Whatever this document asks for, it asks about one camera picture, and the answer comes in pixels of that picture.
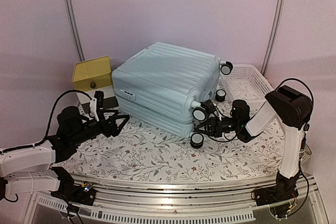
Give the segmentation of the floral white tablecloth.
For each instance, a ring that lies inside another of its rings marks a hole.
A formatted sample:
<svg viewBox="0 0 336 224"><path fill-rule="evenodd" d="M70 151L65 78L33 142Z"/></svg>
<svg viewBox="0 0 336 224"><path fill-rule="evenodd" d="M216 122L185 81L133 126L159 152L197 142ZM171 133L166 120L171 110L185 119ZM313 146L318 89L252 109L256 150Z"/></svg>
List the floral white tablecloth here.
<svg viewBox="0 0 336 224"><path fill-rule="evenodd" d="M260 136L243 143L227 134L190 140L131 118L116 137L81 144L61 166L69 173L111 180L154 183L226 182L274 175L283 156L284 134L274 120Z"/></svg>

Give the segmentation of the aluminium front rail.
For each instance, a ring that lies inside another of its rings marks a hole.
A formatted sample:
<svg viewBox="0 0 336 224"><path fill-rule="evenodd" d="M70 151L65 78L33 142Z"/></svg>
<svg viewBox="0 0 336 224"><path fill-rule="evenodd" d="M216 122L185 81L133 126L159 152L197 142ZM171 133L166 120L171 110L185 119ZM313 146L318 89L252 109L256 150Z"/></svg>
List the aluminium front rail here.
<svg viewBox="0 0 336 224"><path fill-rule="evenodd" d="M92 179L96 197L79 212L50 193L31 196L24 223L328 223L323 201L311 175L297 181L298 198L291 216L279 219L285 202L258 206L252 199L257 187L274 185L266 176L221 182L158 184Z"/></svg>

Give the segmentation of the striped woven cup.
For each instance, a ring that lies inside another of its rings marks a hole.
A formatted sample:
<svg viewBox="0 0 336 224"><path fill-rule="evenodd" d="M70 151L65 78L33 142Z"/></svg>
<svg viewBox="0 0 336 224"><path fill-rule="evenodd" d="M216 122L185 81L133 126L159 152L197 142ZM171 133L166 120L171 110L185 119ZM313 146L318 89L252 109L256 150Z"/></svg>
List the striped woven cup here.
<svg viewBox="0 0 336 224"><path fill-rule="evenodd" d="M310 147L305 144L304 149L300 152L300 164L303 165L309 161L312 156L312 151Z"/></svg>

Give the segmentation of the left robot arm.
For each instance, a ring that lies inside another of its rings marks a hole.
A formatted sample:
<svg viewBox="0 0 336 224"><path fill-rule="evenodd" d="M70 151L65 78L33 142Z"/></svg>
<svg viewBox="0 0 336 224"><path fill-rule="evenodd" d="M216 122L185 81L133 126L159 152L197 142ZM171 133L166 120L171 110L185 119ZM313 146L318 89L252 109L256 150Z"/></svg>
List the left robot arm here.
<svg viewBox="0 0 336 224"><path fill-rule="evenodd" d="M130 119L118 110L101 110L93 118L80 114L75 106L57 116L58 130L38 143L1 151L1 199L35 191L49 191L64 201L77 200L87 186L74 185L73 177L58 164L69 160L78 147L99 135L118 136Z"/></svg>

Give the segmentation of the right wall aluminium post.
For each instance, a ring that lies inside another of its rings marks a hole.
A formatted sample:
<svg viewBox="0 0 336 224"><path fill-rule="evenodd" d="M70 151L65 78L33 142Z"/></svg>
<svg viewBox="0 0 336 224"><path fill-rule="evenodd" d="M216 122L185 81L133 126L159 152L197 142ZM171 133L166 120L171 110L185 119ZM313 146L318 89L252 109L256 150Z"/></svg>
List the right wall aluminium post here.
<svg viewBox="0 0 336 224"><path fill-rule="evenodd" d="M275 7L274 18L272 21L271 31L270 31L269 39L267 42L267 47L266 47L263 63L262 63L261 70L260 70L263 76L266 75L270 61L271 61L272 51L274 49L274 45L276 42L276 37L277 37L278 29L279 29L279 24L281 20L282 10L284 7L284 2L285 0L276 1L276 7Z"/></svg>

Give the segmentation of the wall aluminium post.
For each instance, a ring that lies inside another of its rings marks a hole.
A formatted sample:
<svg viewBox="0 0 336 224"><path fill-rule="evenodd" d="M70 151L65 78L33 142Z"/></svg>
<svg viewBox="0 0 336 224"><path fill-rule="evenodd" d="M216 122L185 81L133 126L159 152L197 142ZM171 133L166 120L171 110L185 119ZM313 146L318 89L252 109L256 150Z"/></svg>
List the wall aluminium post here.
<svg viewBox="0 0 336 224"><path fill-rule="evenodd" d="M75 50L80 62L85 61L85 54L82 48L82 43L79 35L79 30L76 22L76 16L74 11L74 6L72 0L64 0L65 2L65 9L69 21L70 31L73 39L73 43L75 46Z"/></svg>
<svg viewBox="0 0 336 224"><path fill-rule="evenodd" d="M267 47L266 47L263 63L262 63L261 70L260 70L263 76L266 75L270 61L271 61L272 51L274 49L274 45L276 42L276 37L277 37L278 29L279 29L279 24L281 20L282 10L284 7L284 2L285 0L276 1L276 7L275 7L274 18L272 21L271 31L270 31L269 39L267 42Z"/></svg>

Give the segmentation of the white plastic mesh basket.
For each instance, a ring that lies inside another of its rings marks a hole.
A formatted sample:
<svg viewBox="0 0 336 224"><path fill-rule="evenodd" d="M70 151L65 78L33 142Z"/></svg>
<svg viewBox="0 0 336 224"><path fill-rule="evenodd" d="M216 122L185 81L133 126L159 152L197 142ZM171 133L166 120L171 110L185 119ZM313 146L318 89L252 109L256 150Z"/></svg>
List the white plastic mesh basket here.
<svg viewBox="0 0 336 224"><path fill-rule="evenodd" d="M237 99L262 104L273 90L266 78L252 65L234 65L229 75L221 74L221 84L229 101Z"/></svg>

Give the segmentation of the light blue hard-shell suitcase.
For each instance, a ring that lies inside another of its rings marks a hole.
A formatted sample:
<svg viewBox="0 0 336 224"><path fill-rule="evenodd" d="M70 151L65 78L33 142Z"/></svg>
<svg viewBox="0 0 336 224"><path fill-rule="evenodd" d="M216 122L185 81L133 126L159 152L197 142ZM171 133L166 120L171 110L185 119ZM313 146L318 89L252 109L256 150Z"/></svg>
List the light blue hard-shell suitcase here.
<svg viewBox="0 0 336 224"><path fill-rule="evenodd" d="M112 72L119 108L179 137L193 134L193 110L212 99L233 64L216 55L156 42Z"/></svg>

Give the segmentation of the yellow white drawer organizer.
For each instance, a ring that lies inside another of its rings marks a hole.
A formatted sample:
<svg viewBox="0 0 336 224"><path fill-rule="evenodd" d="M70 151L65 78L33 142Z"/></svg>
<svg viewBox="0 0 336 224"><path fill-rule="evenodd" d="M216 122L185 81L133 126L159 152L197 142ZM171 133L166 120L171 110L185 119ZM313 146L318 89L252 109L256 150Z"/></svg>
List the yellow white drawer organizer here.
<svg viewBox="0 0 336 224"><path fill-rule="evenodd" d="M108 56L75 64L72 84L76 90L81 90L91 97L94 96L96 91L102 91L104 93L104 109L118 106L113 90L112 71Z"/></svg>

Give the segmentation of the left wall aluminium post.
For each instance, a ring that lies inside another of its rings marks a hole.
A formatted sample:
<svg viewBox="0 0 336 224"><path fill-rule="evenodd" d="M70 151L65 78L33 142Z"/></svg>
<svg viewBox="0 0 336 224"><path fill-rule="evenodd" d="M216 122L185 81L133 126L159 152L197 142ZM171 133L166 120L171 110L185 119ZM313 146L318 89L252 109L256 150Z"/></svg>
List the left wall aluminium post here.
<svg viewBox="0 0 336 224"><path fill-rule="evenodd" d="M79 30L76 22L76 16L74 11L74 6L72 0L64 0L65 2L65 9L69 21L70 31L73 39L73 43L75 46L75 50L80 62L85 61L85 54L82 48L82 43L79 35Z"/></svg>

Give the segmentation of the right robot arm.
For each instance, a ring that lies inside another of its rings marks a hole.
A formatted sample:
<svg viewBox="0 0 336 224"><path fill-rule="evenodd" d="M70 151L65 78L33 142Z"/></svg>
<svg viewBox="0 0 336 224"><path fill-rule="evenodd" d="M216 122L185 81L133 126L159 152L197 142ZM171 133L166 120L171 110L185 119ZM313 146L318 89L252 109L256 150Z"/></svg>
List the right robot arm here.
<svg viewBox="0 0 336 224"><path fill-rule="evenodd" d="M214 103L207 100L192 112L199 124L194 126L190 143L193 148L200 148L205 136L218 141L230 132L234 132L240 141L249 143L261 135L271 122L278 121L284 136L284 149L276 184L273 187L257 187L252 195L257 206L296 199L296 182L302 175L301 157L313 105L312 95L305 95L287 85L268 92L253 116L244 100L234 100L228 116L217 112Z"/></svg>

